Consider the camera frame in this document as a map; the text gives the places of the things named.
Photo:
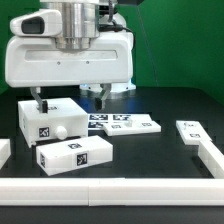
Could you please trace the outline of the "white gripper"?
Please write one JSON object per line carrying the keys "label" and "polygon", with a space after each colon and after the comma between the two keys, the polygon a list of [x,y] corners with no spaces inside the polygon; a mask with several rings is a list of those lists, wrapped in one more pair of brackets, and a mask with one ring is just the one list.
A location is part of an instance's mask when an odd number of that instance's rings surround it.
{"label": "white gripper", "polygon": [[60,50],[52,38],[13,37],[7,46],[5,80],[11,87],[31,87],[39,112],[48,112],[41,88],[101,84],[95,109],[105,108],[107,83],[126,83],[133,75],[133,35],[103,32],[86,50]]}

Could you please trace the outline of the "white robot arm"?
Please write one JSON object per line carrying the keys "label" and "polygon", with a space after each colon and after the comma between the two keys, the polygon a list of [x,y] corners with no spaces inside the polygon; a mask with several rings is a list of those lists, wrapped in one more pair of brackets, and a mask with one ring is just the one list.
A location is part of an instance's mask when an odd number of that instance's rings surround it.
{"label": "white robot arm", "polygon": [[131,91],[133,32],[116,12],[118,0],[39,0],[41,8],[10,22],[5,81],[28,87],[39,111],[48,103],[43,87],[79,85],[95,106]]}

